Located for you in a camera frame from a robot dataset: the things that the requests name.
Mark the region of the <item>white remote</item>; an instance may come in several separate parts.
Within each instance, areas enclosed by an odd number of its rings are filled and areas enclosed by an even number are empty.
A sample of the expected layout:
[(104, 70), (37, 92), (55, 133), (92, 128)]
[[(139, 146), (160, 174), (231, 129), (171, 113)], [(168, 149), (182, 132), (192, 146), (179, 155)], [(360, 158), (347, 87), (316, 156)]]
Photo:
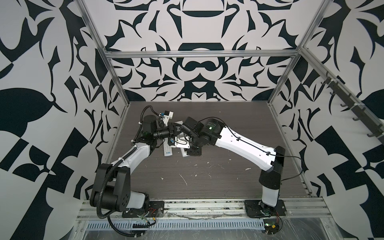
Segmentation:
[(176, 126), (177, 135), (171, 137), (170, 143), (172, 149), (179, 149), (183, 158), (188, 157), (187, 151), (191, 148), (190, 137), (180, 130), (180, 127)]

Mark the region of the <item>white remote control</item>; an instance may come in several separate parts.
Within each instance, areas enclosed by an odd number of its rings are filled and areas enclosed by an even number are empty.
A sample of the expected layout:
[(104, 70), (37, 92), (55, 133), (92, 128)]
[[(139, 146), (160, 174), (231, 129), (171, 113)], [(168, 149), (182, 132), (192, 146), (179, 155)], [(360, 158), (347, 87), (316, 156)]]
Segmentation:
[(173, 155), (172, 148), (169, 146), (167, 141), (164, 142), (163, 147), (164, 147), (164, 156), (165, 157), (170, 157)]

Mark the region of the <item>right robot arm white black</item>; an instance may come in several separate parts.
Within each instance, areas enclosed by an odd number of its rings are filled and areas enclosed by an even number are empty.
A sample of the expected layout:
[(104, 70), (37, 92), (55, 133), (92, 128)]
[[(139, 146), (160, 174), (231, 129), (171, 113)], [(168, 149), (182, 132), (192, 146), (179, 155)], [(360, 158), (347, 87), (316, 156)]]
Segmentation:
[(210, 145), (233, 152), (259, 167), (259, 183), (263, 187), (260, 206), (271, 210), (276, 208), (284, 168), (284, 148), (274, 149), (258, 144), (236, 133), (224, 121), (215, 117), (201, 121), (188, 117), (180, 129), (190, 144), (187, 151), (190, 156), (200, 156), (202, 147)]

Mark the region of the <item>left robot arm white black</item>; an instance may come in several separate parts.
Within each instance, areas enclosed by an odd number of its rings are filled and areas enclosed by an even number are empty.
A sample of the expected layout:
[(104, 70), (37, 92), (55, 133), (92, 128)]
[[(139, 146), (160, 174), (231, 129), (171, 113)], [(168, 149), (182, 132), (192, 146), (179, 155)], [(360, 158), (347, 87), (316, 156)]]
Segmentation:
[(131, 174), (156, 149), (158, 140), (177, 135), (179, 124), (168, 123), (173, 114), (166, 111), (158, 117), (142, 117), (133, 147), (117, 161), (101, 164), (97, 168), (90, 205), (96, 208), (100, 219), (126, 209), (148, 208), (148, 197), (144, 193), (131, 190)]

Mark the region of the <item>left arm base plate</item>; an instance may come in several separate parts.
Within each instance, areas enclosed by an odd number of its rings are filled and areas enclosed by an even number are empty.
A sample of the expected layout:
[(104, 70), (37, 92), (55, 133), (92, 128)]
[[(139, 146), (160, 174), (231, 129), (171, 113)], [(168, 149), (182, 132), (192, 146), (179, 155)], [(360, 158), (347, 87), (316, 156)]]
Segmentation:
[(149, 201), (144, 203), (141, 209), (127, 209), (123, 212), (123, 218), (156, 217), (164, 213), (164, 201)]

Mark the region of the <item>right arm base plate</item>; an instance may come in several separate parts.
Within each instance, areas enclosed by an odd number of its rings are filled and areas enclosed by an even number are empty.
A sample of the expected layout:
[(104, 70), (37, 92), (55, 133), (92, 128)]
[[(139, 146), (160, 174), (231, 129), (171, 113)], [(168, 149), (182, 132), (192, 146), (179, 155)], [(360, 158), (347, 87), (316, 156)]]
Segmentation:
[(278, 200), (275, 207), (264, 204), (261, 200), (244, 201), (246, 215), (249, 218), (267, 218), (286, 215), (286, 206), (283, 200)]

